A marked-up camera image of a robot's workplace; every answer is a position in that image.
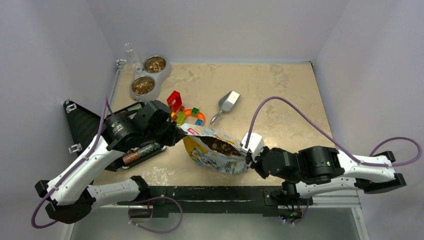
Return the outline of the red toy block frame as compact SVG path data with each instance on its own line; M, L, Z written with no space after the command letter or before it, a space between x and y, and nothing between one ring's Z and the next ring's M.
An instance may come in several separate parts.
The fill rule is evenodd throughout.
M168 107L171 110L171 119L175 121L178 118L179 113L185 110L183 106L181 94L174 90L166 100Z

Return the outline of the black poker chip case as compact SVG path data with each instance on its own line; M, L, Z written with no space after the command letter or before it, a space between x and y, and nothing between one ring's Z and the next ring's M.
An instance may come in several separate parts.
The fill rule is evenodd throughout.
M73 145L68 149L71 154L79 156L97 134L100 116L71 100L66 100L63 108L73 139ZM116 172L130 169L164 152L166 148L156 142L142 143L114 160L105 170Z

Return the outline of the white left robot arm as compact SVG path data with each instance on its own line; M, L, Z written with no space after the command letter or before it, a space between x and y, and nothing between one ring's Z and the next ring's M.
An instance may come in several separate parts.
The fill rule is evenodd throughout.
M70 166L57 177L35 184L41 198L38 207L45 209L53 223L73 224L105 205L142 205L151 194L141 176L106 185L94 185L93 180L131 149L149 143L172 147L186 135L172 121L171 109L159 100L102 119L91 143Z

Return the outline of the silver metal scoop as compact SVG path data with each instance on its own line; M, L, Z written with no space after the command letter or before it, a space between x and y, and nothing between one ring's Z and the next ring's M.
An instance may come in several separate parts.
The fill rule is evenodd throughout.
M231 90L225 96L223 96L218 102L219 112L211 118L210 124L213 124L222 113L231 112L240 96L241 95L234 90Z

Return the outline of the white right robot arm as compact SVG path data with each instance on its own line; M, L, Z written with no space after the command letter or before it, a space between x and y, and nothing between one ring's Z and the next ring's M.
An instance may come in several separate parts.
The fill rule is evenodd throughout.
M332 147L314 146L291 153L265 146L256 156L248 152L245 159L262 178L283 179L280 196L288 204L335 191L381 194L407 185L404 176L392 166L396 159L391 151L358 155L359 162L355 162L345 152Z

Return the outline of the colourful pet food bag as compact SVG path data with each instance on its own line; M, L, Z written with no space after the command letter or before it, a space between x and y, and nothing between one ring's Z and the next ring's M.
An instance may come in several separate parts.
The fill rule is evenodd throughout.
M238 139L208 127L184 123L183 143L189 157L198 165L219 173L238 175L249 169Z

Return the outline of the aluminium frame rail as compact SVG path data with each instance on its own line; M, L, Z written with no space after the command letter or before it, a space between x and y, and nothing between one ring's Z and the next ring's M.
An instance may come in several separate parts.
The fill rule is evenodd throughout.
M62 194L64 204L85 204L92 209L100 208L119 202L143 202L150 201L147 197L150 195L150 186L138 184L133 180L128 182L113 183L107 185L89 185L81 190L71 190L70 187L64 188ZM350 208L359 205L359 198L356 192L352 190L342 190L340 192L321 193L312 197L311 207L318 208Z

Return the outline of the grey double pet bowl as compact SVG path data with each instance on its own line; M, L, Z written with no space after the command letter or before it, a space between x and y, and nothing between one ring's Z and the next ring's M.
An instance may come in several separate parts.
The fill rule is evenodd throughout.
M169 77L172 65L160 55L147 57L142 63L141 71L134 72L129 87L132 100L149 102L156 100L161 92L162 83Z

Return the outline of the clear water bottle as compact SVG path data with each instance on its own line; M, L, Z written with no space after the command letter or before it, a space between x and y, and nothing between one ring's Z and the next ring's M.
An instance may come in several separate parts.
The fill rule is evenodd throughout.
M131 42L127 42L124 45L124 51L126 54L126 61L132 67L135 73L141 73L143 71L143 62L134 48Z

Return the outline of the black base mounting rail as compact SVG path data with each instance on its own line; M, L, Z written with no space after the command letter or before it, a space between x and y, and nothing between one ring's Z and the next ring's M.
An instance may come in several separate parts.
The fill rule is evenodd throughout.
M259 214L289 217L313 204L282 186L151 186L150 202L121 201L118 206L149 206L154 218L169 214Z

